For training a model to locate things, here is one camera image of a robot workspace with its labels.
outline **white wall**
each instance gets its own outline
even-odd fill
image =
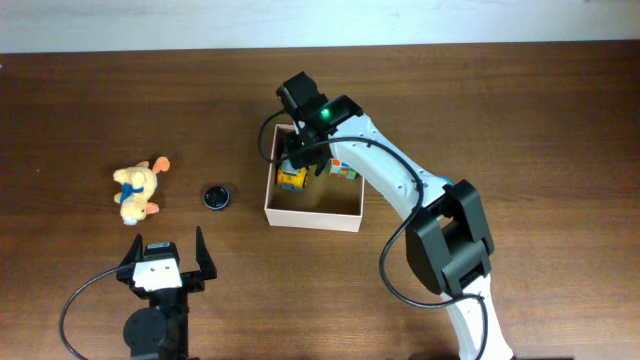
[[[0,52],[640,38],[640,0],[0,0]]]

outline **cardboard box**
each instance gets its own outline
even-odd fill
[[[295,131],[293,125],[276,125],[271,158],[284,150],[283,137]],[[277,165],[269,166],[264,212],[271,226],[357,232],[364,209],[364,178],[345,180],[329,176],[327,169],[318,177],[315,166],[309,168],[309,180],[303,192],[276,187]]]

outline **brown wooden surface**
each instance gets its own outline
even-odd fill
[[[444,45],[0,56],[0,357],[66,359],[67,297],[119,263],[136,232],[196,268],[204,231],[220,278],[190,297],[202,359],[431,359],[457,352],[445,311],[393,298],[377,273],[399,223],[366,189],[357,234],[270,228],[256,151],[275,89],[300,70],[349,94],[416,162],[480,191],[493,297],[521,357],[640,355],[640,43]],[[161,212],[124,226],[112,172],[172,161]],[[224,212],[201,201],[229,185]],[[418,299],[399,242],[390,277]],[[89,358],[124,358],[143,307],[109,279],[72,306]]]

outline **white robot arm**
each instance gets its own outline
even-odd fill
[[[382,148],[364,141],[332,141],[373,140],[413,168],[424,187],[422,209],[407,228],[407,259],[414,274],[444,301],[462,294],[484,297],[488,333],[481,359],[512,359],[513,351],[502,336],[491,298],[488,256],[493,252],[493,243],[471,184],[463,180],[451,186],[445,178],[429,173],[390,143],[351,99],[343,95],[329,102],[304,73],[285,82],[277,94],[297,127],[296,138],[285,139],[285,146],[290,154],[305,155],[291,159],[294,166],[318,164],[321,170],[330,156],[336,157],[364,176],[403,220],[412,213],[419,196],[416,181],[405,165]],[[323,142],[326,146],[316,146],[316,151],[298,151]],[[441,229],[437,220],[443,215],[453,221],[451,226]],[[481,307],[475,301],[460,301],[447,310],[460,343],[460,358],[476,359],[483,336]]]
[[[367,115],[352,116],[345,120],[337,126],[337,131],[329,138],[352,136],[375,140],[405,158],[424,183],[425,196],[422,207],[428,206],[444,194],[443,187],[448,184],[448,181],[429,173],[407,158],[380,133]],[[362,142],[337,142],[330,144],[330,148],[334,157],[346,162],[364,176],[393,206],[403,220],[409,216],[418,200],[418,193],[415,190],[415,180],[396,159],[386,151],[375,146],[367,147],[367,144]],[[481,295],[485,298],[489,316],[489,333],[482,359],[509,360],[513,357],[513,351],[507,345],[500,331],[491,300],[490,283],[490,275],[480,276],[467,285],[463,292]],[[442,293],[440,296],[445,301],[451,299],[451,296],[446,293]],[[480,306],[474,301],[461,301],[447,307],[447,311],[460,343],[460,359],[475,359],[482,338]]]

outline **black round object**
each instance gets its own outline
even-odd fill
[[[155,349],[167,335],[167,318],[156,308],[134,312],[124,324],[122,337],[132,349]]]
[[[204,204],[211,210],[224,210],[231,202],[231,193],[222,186],[214,186],[204,194]]]

